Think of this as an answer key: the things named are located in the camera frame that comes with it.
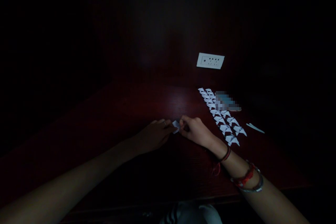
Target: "table surface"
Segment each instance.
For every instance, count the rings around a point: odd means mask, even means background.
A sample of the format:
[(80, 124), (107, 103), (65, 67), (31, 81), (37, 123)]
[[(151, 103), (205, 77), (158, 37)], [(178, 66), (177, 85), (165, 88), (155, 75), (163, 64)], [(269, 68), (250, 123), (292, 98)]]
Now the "table surface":
[[(3, 206), (67, 170), (90, 160), (155, 119), (200, 117), (224, 139), (196, 88), (112, 82), (66, 116), (0, 159)], [(309, 182), (246, 110), (232, 112), (247, 133), (232, 150), (252, 161), (280, 189)], [(225, 171), (212, 176), (214, 156), (206, 149), (171, 135), (159, 150), (124, 164), (94, 188), (73, 211), (209, 199), (238, 195)]]

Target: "hand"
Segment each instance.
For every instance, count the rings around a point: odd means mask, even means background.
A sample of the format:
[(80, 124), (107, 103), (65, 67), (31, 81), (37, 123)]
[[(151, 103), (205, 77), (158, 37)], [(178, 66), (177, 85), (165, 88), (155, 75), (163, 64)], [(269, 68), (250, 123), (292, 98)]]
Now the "hand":
[(170, 133), (175, 130), (177, 128), (170, 120), (155, 120), (134, 137), (128, 139), (127, 144), (133, 148), (135, 156), (141, 155), (160, 148), (167, 142)]
[(226, 145), (202, 123), (198, 117), (183, 115), (180, 119), (180, 133), (189, 140), (212, 151), (219, 158), (225, 155)]

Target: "red bracelet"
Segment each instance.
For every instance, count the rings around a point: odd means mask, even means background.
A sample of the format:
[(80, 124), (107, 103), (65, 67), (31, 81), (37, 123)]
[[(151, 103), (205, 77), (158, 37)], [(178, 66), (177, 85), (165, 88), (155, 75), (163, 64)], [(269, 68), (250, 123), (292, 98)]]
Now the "red bracelet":
[(219, 160), (218, 163), (215, 165), (215, 167), (212, 169), (212, 175), (218, 176), (219, 173), (221, 172), (220, 171), (221, 170), (221, 162), (225, 161), (230, 156), (230, 153), (231, 153), (231, 149), (230, 149), (229, 146), (227, 147), (227, 149), (228, 150), (227, 150), (225, 156), (221, 160)]
[(253, 177), (253, 172), (254, 172), (254, 164), (248, 162), (250, 169), (246, 173), (246, 175), (242, 178), (231, 178), (231, 181), (239, 188), (244, 187), (246, 185), (247, 181), (249, 181)]

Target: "electrical outlet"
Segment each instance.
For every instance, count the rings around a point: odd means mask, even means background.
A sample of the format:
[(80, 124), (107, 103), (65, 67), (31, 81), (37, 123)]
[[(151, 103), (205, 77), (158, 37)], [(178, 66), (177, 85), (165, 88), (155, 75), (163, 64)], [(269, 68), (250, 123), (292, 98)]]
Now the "electrical outlet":
[(220, 69), (224, 61), (224, 56), (199, 53), (197, 67)]

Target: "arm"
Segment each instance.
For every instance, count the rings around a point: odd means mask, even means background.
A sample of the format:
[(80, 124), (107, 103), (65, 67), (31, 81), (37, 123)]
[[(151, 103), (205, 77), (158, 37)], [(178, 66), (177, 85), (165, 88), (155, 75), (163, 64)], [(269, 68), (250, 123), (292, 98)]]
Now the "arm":
[[(214, 136), (199, 118), (182, 116), (180, 120), (180, 133), (189, 140), (209, 149), (218, 159), (225, 156), (227, 146), (218, 137)], [(231, 177), (239, 178), (246, 175), (249, 170), (248, 163), (231, 151), (227, 160), (222, 165)], [(251, 207), (263, 219), (265, 223), (309, 223), (298, 209), (265, 177), (261, 192), (242, 192)], [(259, 175), (256, 171), (244, 188), (251, 189), (259, 183)]]
[(58, 223), (120, 165), (161, 147), (177, 129), (170, 120), (164, 121), (153, 121), (136, 136), (7, 205), (0, 210), (0, 223)]

